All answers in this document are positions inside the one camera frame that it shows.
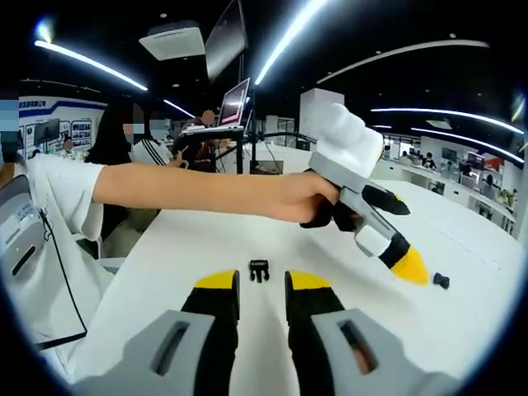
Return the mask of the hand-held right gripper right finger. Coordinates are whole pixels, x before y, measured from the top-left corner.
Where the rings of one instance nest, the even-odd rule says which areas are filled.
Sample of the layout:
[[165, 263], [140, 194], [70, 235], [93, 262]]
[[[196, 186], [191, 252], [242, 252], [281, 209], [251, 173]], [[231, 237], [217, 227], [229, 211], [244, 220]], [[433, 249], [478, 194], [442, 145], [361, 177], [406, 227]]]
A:
[[303, 395], [436, 395], [438, 375], [408, 360], [399, 339], [359, 309], [345, 309], [329, 282], [285, 273], [288, 345]]

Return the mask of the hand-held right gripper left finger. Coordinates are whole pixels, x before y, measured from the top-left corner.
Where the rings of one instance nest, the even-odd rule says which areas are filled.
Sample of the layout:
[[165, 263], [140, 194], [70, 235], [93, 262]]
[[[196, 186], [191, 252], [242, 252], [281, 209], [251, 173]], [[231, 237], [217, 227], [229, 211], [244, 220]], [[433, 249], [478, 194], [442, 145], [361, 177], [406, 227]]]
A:
[[179, 311], [168, 310], [127, 342], [127, 395], [227, 395], [238, 347], [239, 271], [198, 280]]

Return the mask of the person's left hand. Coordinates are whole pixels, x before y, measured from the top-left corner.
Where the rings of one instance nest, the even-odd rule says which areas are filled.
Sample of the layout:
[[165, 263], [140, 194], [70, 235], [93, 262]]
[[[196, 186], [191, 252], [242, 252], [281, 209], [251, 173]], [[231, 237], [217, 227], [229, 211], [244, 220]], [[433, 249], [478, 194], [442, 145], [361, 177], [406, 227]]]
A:
[[286, 177], [285, 213], [289, 221], [304, 228], [328, 225], [339, 190], [315, 172], [302, 172]]

